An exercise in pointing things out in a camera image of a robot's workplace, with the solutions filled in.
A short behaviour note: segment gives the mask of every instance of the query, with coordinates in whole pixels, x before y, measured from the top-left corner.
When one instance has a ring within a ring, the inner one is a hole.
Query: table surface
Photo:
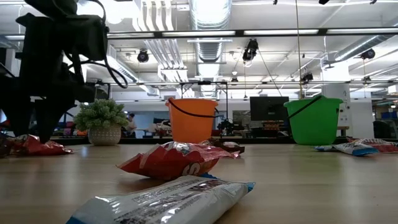
[[[55,157],[0,159],[1,223],[65,223],[96,195],[162,184],[120,164],[149,145],[73,146]],[[398,154],[353,157],[297,145],[249,145],[211,174],[255,181],[217,223],[398,223]]]

